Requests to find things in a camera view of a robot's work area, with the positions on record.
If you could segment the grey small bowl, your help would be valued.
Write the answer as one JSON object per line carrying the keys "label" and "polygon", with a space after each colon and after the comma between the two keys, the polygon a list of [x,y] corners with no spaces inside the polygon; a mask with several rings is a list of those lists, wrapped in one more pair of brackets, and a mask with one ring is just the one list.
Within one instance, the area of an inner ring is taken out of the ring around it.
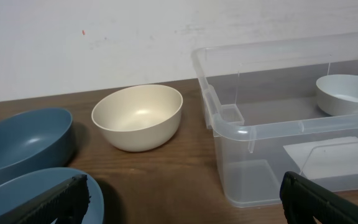
{"label": "grey small bowl", "polygon": [[316,81],[319,108],[331,116],[358,114],[358,75],[326,75]]}

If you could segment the white label in container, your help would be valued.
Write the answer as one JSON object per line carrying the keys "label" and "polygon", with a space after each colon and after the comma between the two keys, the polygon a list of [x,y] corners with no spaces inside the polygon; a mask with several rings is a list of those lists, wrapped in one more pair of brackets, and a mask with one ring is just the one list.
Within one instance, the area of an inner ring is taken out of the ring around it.
{"label": "white label in container", "polygon": [[358,174],[358,138],[344,137],[284,147],[310,180]]}

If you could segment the dark blue bowl lower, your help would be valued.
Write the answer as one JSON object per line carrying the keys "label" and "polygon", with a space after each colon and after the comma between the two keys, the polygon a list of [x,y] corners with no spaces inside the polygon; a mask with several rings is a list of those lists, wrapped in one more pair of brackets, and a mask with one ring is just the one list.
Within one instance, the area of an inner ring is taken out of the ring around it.
{"label": "dark blue bowl lower", "polygon": [[[55,167],[37,170],[0,185],[0,215],[78,174],[84,174],[84,172],[69,167]],[[87,179],[87,186],[90,203],[83,223],[103,223],[104,199],[102,191],[90,175]]]}

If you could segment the cream bowl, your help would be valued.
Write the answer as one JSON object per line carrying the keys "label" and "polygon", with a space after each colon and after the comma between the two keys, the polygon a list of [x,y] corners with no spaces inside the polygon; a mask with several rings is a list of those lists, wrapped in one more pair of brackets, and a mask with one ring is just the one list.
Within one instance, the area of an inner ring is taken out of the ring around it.
{"label": "cream bowl", "polygon": [[111,93],[91,112],[93,123],[114,147],[142,152],[169,141],[181,121],[183,97],[165,85],[138,85]]}

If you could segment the dark blue bowl upper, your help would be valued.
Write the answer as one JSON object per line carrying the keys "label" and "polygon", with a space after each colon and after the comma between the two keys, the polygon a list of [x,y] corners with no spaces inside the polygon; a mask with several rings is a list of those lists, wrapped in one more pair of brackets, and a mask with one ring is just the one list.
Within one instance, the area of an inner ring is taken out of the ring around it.
{"label": "dark blue bowl upper", "polygon": [[0,121],[0,185],[64,166],[76,149],[73,116],[63,108],[26,111]]}

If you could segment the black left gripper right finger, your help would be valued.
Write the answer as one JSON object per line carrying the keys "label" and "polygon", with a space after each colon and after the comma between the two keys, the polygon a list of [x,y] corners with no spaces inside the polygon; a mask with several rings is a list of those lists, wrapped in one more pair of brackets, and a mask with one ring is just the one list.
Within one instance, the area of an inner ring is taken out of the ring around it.
{"label": "black left gripper right finger", "polygon": [[290,224],[358,223],[357,205],[292,171],[283,176],[280,199]]}

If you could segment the clear plastic storage container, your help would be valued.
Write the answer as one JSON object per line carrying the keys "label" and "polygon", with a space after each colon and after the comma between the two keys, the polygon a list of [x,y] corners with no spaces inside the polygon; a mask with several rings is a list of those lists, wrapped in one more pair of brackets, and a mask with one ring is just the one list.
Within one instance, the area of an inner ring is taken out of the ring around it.
{"label": "clear plastic storage container", "polygon": [[[235,207],[279,203],[284,174],[305,177],[285,146],[358,138],[358,114],[331,116],[316,101],[317,79],[358,75],[358,32],[207,47],[191,57],[221,185]],[[312,181],[358,190],[358,174]]]}

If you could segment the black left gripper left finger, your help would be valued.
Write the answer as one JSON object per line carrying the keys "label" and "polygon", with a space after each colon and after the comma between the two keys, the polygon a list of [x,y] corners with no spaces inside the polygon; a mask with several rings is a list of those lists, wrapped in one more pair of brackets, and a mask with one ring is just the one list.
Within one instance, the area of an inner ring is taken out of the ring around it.
{"label": "black left gripper left finger", "polygon": [[81,223],[90,203],[88,176],[78,174],[0,215],[0,224]]}

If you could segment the dark blue bowl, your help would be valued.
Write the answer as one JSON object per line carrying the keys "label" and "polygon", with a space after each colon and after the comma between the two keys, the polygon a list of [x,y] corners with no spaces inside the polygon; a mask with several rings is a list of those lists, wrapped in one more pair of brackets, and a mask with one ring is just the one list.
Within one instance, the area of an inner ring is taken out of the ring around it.
{"label": "dark blue bowl", "polygon": [[[78,174],[84,174],[84,172],[69,167],[55,167],[37,170],[0,185],[0,215]],[[87,186],[90,203],[83,223],[103,223],[104,199],[102,191],[90,175],[87,179]]]}
{"label": "dark blue bowl", "polygon": [[0,185],[64,166],[76,149],[73,116],[63,108],[26,111],[0,121]]}

